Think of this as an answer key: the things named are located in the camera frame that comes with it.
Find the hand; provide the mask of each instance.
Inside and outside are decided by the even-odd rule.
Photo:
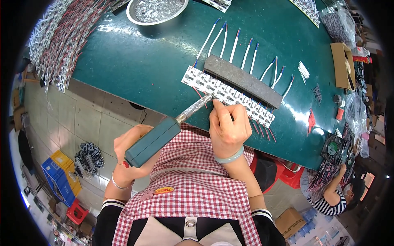
[[[342,163],[342,165],[341,165],[341,169],[339,170],[339,175],[345,175],[345,173],[346,173],[346,164],[345,163]]]
[[[214,109],[209,115],[212,148],[218,158],[229,158],[252,135],[252,128],[246,109],[241,104],[224,106],[217,99],[213,103]]]
[[[116,138],[113,141],[113,147],[118,158],[118,165],[116,165],[114,172],[114,176],[117,176],[116,178],[114,178],[117,183],[121,183],[122,181],[131,182],[134,179],[145,177],[151,172],[153,165],[159,159],[160,151],[157,152],[154,156],[152,156],[140,168],[132,166],[126,168],[122,163],[125,161],[125,151],[130,148],[143,135],[148,133],[152,128],[152,126],[139,124],[134,126],[125,134],[122,134],[120,137]]]

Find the metal bowl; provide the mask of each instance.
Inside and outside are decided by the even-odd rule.
[[[178,15],[180,15],[180,13],[182,13],[186,6],[189,3],[189,0],[180,0],[182,6],[180,7],[180,9],[178,10],[178,12],[176,12],[174,15],[170,16],[169,18],[165,19],[165,20],[161,20],[161,21],[156,21],[156,22],[142,22],[140,21],[137,16],[136,16],[136,6],[139,4],[141,0],[131,0],[128,5],[127,5],[127,10],[126,10],[126,15],[127,18],[134,24],[140,25],[140,26],[153,26],[153,25],[157,25],[166,21],[169,21],[171,19],[174,19],[175,17],[177,17]]]

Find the yellow plastic crate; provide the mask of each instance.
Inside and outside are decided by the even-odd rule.
[[[63,154],[60,150],[57,150],[55,153],[53,153],[50,158],[64,171],[72,192],[75,196],[77,196],[82,190],[81,184],[79,183],[78,178],[76,178],[76,181],[74,181],[69,175],[69,172],[75,172],[74,162],[65,154]]]

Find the red checkered apron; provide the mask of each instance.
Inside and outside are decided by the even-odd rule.
[[[244,155],[250,165],[253,150],[245,147]],[[146,191],[162,187],[174,190],[141,200]],[[149,216],[238,220],[246,245],[261,245],[245,183],[228,178],[214,160],[211,139],[192,131],[182,130],[163,147],[148,187],[133,196],[119,215],[112,244],[127,245],[133,221]]]

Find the face mask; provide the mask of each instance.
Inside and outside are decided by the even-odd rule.
[[[348,184],[347,186],[344,187],[344,195],[348,194],[348,191],[350,190],[351,184]]]

